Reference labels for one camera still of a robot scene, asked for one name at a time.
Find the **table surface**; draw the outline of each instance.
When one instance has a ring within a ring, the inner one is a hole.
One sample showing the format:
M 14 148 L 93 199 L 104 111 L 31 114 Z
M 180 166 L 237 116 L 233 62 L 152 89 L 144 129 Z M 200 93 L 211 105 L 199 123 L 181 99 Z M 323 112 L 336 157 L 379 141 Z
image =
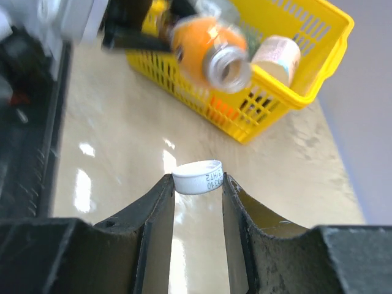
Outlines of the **table surface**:
M 132 71 L 124 55 L 98 42 L 75 49 L 55 216 L 96 223 L 176 165 L 206 159 L 221 160 L 254 198 L 300 225 L 363 223 L 317 101 L 242 146 Z M 220 190 L 176 195 L 169 293 L 228 293 Z

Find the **basket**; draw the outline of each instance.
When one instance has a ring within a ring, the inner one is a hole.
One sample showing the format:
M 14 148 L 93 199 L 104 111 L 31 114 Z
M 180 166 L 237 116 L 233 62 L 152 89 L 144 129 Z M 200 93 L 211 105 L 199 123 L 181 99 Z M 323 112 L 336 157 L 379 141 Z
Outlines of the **basket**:
M 271 35 L 292 38 L 301 48 L 301 62 L 290 88 L 252 66 L 247 88 L 225 94 L 196 88 L 181 76 L 175 58 L 147 51 L 127 53 L 129 64 L 240 143 L 247 143 L 290 110 L 315 99 L 334 74 L 347 49 L 352 18 L 324 0 L 232 0 L 241 26 L 262 42 Z M 167 7 L 155 1 L 143 31 L 157 35 L 157 19 Z

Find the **white bottle cap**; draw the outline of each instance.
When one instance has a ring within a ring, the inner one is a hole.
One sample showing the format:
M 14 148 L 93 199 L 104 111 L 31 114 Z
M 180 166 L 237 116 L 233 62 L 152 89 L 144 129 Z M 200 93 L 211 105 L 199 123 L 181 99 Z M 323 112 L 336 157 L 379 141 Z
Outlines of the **white bottle cap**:
M 213 191 L 223 183 L 222 163 L 206 160 L 180 165 L 173 171 L 175 189 L 183 195 L 198 195 Z

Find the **gray surface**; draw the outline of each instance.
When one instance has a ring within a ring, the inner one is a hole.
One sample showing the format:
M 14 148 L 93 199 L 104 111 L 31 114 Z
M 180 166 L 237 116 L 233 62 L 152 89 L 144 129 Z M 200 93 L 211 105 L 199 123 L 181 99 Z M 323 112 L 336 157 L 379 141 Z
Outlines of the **gray surface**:
M 392 224 L 392 2 L 332 0 L 355 28 L 319 100 L 369 224 Z

